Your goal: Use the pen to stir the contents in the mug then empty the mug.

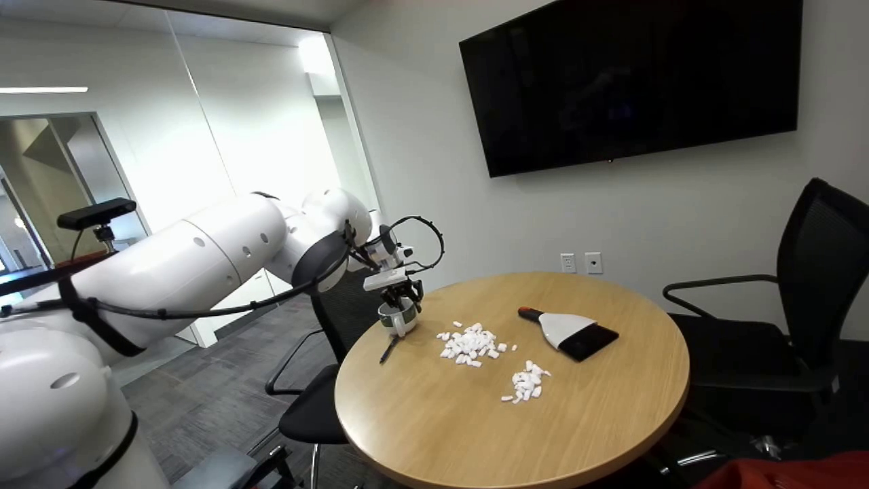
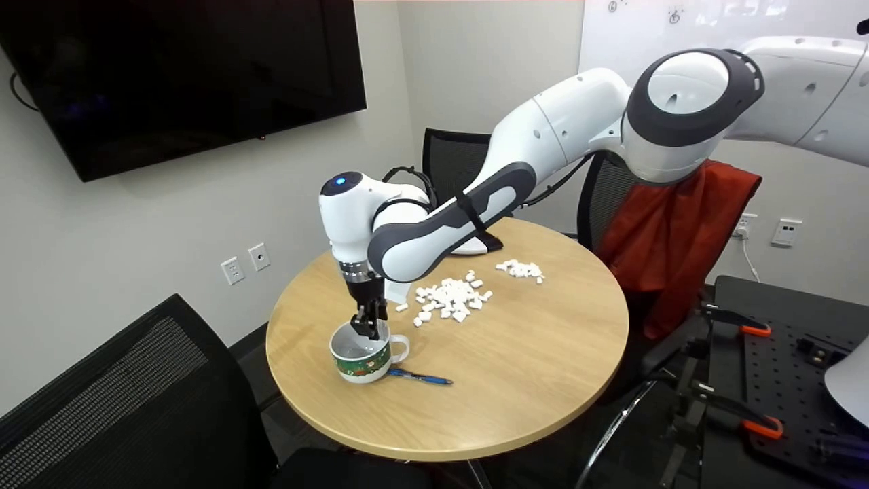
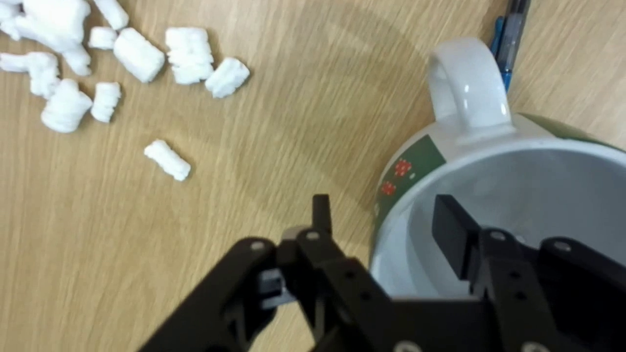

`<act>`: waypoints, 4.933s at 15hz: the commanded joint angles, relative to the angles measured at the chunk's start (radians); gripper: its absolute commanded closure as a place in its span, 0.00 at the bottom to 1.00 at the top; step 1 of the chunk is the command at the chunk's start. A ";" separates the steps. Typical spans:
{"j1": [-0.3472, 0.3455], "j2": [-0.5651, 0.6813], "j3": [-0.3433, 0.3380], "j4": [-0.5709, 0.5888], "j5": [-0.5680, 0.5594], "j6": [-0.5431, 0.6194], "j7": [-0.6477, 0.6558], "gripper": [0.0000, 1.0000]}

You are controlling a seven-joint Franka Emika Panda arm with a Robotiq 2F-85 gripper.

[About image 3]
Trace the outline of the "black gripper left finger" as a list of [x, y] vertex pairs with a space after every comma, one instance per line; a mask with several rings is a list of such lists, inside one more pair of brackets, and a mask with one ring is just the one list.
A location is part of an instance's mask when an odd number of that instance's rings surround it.
[[281, 243], [238, 241], [140, 352], [247, 352], [279, 309], [298, 304], [314, 352], [392, 352], [392, 300], [333, 239], [331, 200]]

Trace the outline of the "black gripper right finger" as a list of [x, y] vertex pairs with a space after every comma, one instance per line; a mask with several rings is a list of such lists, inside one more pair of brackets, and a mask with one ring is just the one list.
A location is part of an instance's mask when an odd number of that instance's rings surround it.
[[433, 237], [496, 319], [504, 352], [626, 352], [626, 266], [570, 237], [539, 249], [435, 198]]

